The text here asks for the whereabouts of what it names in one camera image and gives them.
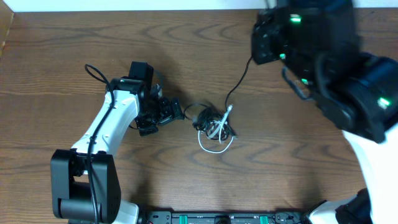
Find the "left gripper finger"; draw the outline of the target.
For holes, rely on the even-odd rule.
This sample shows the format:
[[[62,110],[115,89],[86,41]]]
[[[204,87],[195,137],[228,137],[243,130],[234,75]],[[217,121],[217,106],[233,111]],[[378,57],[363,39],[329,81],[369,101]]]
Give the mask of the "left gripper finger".
[[[158,127],[154,124],[138,128],[141,137],[155,134],[159,131]]]
[[[171,105],[172,105],[172,119],[179,119],[179,120],[184,120],[185,115],[182,111],[182,108],[180,106],[180,102],[178,98],[172,98],[171,100]]]

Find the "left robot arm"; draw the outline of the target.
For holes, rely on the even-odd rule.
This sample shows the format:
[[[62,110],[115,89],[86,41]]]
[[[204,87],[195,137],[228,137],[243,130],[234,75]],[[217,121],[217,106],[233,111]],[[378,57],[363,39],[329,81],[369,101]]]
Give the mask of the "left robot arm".
[[[139,206],[123,200],[114,163],[126,131],[136,124],[140,136],[184,115],[176,98],[153,85],[154,68],[132,62],[129,74],[111,81],[99,72],[104,103],[84,135],[70,148],[57,149],[50,160],[52,209],[69,223],[142,223]]]

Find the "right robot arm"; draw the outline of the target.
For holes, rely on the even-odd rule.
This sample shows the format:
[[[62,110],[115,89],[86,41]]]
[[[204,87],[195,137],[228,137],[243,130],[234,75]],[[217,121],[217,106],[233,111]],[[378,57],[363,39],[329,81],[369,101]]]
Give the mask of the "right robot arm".
[[[289,0],[261,9],[251,55],[296,76],[289,86],[342,131],[366,183],[351,198],[314,206],[302,223],[396,223],[397,62],[361,50],[353,3]]]

